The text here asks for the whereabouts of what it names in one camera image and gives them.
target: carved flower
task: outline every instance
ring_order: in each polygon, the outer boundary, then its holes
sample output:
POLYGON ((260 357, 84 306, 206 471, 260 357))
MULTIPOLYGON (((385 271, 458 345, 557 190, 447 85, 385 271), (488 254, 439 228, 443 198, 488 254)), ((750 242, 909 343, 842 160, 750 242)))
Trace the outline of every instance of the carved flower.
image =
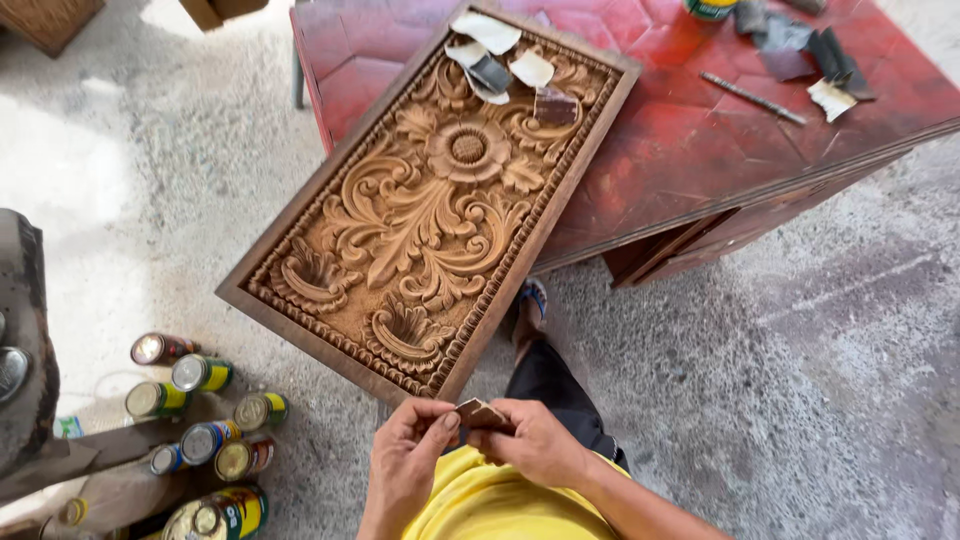
POLYGON ((299 236, 290 244, 290 255, 270 269, 276 294, 314 315, 343 307, 347 289, 363 281, 363 276, 342 268, 332 253, 314 252, 299 236))
POLYGON ((435 368, 457 329, 433 322, 423 306, 407 307, 392 292, 384 300, 386 306, 364 320, 367 348, 405 373, 435 368))
POLYGON ((503 128, 480 114, 453 118, 426 138, 427 162, 433 171, 462 184, 499 178, 512 149, 503 128))

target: leg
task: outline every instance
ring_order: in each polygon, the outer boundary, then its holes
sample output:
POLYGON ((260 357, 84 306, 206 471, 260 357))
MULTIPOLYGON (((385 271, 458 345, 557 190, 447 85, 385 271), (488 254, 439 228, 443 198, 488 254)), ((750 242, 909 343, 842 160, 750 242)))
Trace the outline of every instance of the leg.
POLYGON ((580 444, 628 470, 616 439, 604 433, 603 419, 593 401, 540 330, 545 293, 538 290, 538 283, 528 282, 523 287, 514 328, 516 368, 505 397, 543 402, 580 444), (532 291, 524 292, 531 287, 532 291))

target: red table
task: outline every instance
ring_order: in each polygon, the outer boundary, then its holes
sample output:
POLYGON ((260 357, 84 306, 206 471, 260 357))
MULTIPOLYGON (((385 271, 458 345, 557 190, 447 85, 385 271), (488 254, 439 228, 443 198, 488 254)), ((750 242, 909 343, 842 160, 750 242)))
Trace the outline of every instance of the red table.
MULTIPOLYGON (((291 10, 327 152, 455 0, 322 1, 291 10)), ((832 26, 879 99, 833 125, 804 80, 782 84, 733 21, 681 0, 502 0, 644 64, 640 81, 543 247, 535 271, 605 253, 614 284, 656 279, 739 249, 908 152, 960 130, 960 91, 870 0, 830 0, 832 26), (811 121, 780 120, 702 81, 710 71, 811 121)))

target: metal rod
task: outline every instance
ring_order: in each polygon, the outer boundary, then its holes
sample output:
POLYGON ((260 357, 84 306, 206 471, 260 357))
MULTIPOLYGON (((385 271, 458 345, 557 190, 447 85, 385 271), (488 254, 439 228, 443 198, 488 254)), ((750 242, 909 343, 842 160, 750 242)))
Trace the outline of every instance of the metal rod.
POLYGON ((717 77, 716 75, 713 75, 712 73, 701 71, 700 76, 710 81, 711 83, 714 83, 715 85, 720 86, 721 88, 725 89, 728 92, 732 92, 751 103, 760 105, 761 107, 767 109, 768 111, 774 114, 782 116, 787 120, 792 120, 794 122, 797 122, 801 126, 806 125, 806 118, 803 118, 802 116, 794 112, 791 112, 786 107, 781 107, 780 105, 777 105, 772 101, 768 101, 759 96, 755 96, 754 94, 748 92, 747 90, 741 88, 740 86, 736 86, 731 83, 728 83, 727 81, 724 81, 723 79, 717 77))

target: carved shell motif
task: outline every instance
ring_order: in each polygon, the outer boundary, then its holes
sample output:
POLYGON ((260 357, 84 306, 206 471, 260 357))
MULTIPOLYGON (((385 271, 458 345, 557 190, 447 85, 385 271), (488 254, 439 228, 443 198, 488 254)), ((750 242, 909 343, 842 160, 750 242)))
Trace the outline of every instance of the carved shell motif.
POLYGON ((364 321, 367 348, 405 373, 432 370, 457 329, 433 322, 423 306, 407 307, 394 293, 387 293, 384 301, 386 305, 364 321))
POLYGON ((330 252, 316 253, 300 236, 295 236, 290 246, 290 255, 270 269, 271 285, 307 313, 340 309, 347 303, 347 289, 363 281, 359 272, 342 268, 330 252))

